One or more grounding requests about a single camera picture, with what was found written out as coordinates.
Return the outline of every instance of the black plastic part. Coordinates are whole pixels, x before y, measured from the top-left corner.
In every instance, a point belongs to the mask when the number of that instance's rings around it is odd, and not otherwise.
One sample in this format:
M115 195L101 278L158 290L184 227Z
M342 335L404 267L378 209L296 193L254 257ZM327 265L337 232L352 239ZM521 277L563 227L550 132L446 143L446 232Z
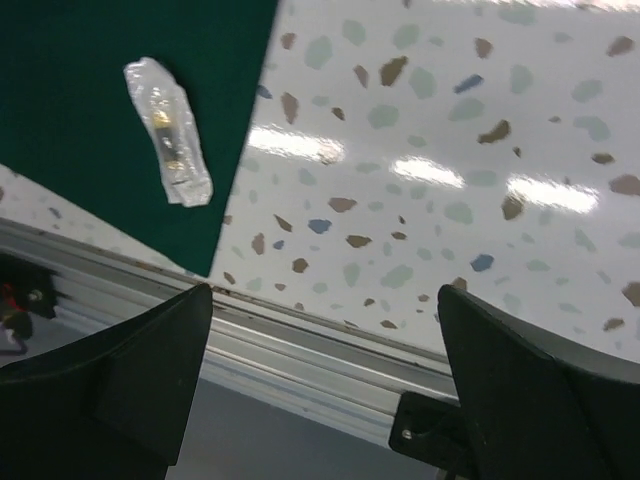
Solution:
M9 285L13 298L24 310L44 318L56 316L52 272L21 258L0 253L0 285Z
M438 299L481 478L640 478L640 365L525 323L451 286Z
M0 478L165 478L182 444L211 314L211 290L200 285L0 369Z
M403 393L389 446L398 453L469 480L477 478L464 418L457 405L414 392Z

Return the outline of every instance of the red wire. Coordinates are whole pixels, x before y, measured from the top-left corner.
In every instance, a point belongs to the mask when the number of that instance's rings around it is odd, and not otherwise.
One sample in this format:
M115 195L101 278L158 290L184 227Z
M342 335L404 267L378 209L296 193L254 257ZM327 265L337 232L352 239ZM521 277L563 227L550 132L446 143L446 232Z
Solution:
M13 287L8 283L4 283L2 285L2 298L7 302L7 304L11 308L20 310L21 312L25 311L24 308L22 308L20 305L16 303L16 299L13 297Z

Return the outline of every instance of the brass component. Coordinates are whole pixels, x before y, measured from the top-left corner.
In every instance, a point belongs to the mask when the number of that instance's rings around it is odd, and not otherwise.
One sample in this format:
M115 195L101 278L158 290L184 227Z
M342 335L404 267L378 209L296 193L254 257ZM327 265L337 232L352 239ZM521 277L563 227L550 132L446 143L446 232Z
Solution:
M171 118L162 110L155 110L151 116L153 128L168 128L171 126Z
M184 170L184 163L179 160L167 160L164 165L169 170Z

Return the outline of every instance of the speckled white surface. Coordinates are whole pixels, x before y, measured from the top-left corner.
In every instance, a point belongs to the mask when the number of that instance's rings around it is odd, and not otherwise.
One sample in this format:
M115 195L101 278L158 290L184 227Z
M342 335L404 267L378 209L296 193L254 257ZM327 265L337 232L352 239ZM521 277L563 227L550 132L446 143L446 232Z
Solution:
M629 5L285 2L211 279L436 352L455 281L640 361ZM0 182L2 216L182 271Z

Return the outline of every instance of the metal screw head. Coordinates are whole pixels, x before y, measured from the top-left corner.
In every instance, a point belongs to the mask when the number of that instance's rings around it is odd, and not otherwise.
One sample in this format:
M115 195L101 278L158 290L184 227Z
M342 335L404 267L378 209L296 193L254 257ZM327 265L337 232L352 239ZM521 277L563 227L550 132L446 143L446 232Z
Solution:
M40 290L31 290L27 298L30 302L39 302L42 300L42 292Z

